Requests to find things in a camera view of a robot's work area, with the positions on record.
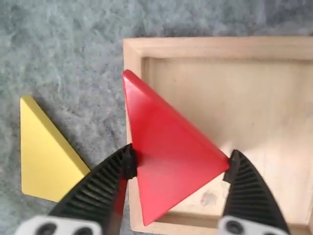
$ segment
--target wooden tray rim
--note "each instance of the wooden tray rim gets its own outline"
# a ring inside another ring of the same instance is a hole
[[[313,37],[127,38],[123,41],[123,54],[124,69],[131,70],[138,77],[146,80],[144,59],[147,57],[311,61]],[[132,140],[127,114],[126,132],[127,143],[130,143]],[[182,216],[174,213],[167,213],[158,221],[145,227],[142,222],[136,178],[129,182],[129,205],[131,228],[134,231],[170,235],[217,233],[218,218],[216,217],[206,217],[204,221],[197,215]],[[289,226],[292,234],[313,235],[313,208],[308,225]]]

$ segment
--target gray carpet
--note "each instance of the gray carpet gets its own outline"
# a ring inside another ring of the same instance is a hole
[[[0,234],[54,205],[21,194],[20,96],[94,167],[126,143],[123,38],[312,34],[313,0],[0,0]]]

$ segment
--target screw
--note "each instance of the screw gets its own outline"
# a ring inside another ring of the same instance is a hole
[[[37,230],[36,235],[53,235],[57,226],[53,223],[46,223],[40,226]]]
[[[230,220],[226,223],[226,229],[232,234],[243,234],[244,233],[244,228],[243,226],[238,223],[237,221]]]
[[[74,235],[92,235],[92,230],[90,228],[80,228]]]

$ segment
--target yellow triangle block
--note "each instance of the yellow triangle block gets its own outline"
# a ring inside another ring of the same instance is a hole
[[[22,192],[59,202],[88,167],[29,95],[21,98]]]

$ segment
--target red wooden piece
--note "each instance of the red wooden piece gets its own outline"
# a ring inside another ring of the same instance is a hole
[[[146,226],[225,172],[228,158],[134,73],[123,82]]]

